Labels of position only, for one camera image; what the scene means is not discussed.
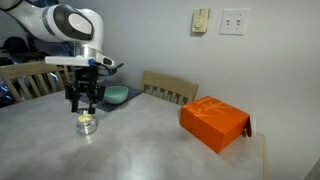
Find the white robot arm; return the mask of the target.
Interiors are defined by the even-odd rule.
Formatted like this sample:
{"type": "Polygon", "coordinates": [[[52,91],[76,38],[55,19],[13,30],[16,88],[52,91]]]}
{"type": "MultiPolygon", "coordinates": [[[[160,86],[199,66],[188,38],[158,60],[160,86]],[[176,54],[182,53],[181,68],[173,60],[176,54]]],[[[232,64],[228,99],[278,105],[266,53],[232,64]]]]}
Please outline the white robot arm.
{"type": "Polygon", "coordinates": [[[71,111],[79,109],[79,99],[89,99],[88,114],[94,114],[101,101],[103,87],[97,85],[98,66],[113,65],[102,53],[103,20],[90,9],[77,9],[67,4],[39,7],[29,0],[0,0],[0,10],[11,16],[31,35],[45,42],[67,42],[79,45],[75,56],[46,56],[48,65],[77,66],[73,84],[67,85],[66,97],[71,111]]]}

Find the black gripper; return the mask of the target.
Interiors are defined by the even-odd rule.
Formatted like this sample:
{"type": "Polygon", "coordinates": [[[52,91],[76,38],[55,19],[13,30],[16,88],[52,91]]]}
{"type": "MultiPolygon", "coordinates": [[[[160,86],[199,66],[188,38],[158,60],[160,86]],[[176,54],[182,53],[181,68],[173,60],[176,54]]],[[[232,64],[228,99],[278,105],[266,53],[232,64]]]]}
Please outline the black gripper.
{"type": "Polygon", "coordinates": [[[71,111],[78,110],[79,99],[85,94],[89,99],[89,114],[95,113],[96,100],[99,99],[100,86],[97,84],[98,67],[89,66],[75,70],[75,80],[73,83],[67,83],[65,89],[65,98],[71,100],[71,111]]]}

